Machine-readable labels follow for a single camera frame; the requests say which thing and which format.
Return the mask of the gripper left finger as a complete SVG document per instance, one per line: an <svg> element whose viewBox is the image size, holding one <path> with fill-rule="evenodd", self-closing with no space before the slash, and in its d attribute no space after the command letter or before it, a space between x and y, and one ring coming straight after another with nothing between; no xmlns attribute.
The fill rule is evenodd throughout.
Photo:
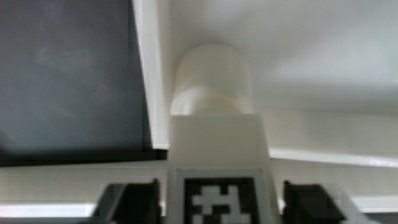
<svg viewBox="0 0 398 224"><path fill-rule="evenodd" d="M100 197L87 224L160 224L160 182L112 183Z"/></svg>

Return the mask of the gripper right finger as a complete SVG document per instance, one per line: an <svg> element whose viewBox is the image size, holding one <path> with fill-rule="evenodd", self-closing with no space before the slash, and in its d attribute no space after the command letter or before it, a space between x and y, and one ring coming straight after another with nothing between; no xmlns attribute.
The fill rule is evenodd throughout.
<svg viewBox="0 0 398 224"><path fill-rule="evenodd" d="M283 188L284 224L370 224L343 195L332 195L322 184L293 184L284 181Z"/></svg>

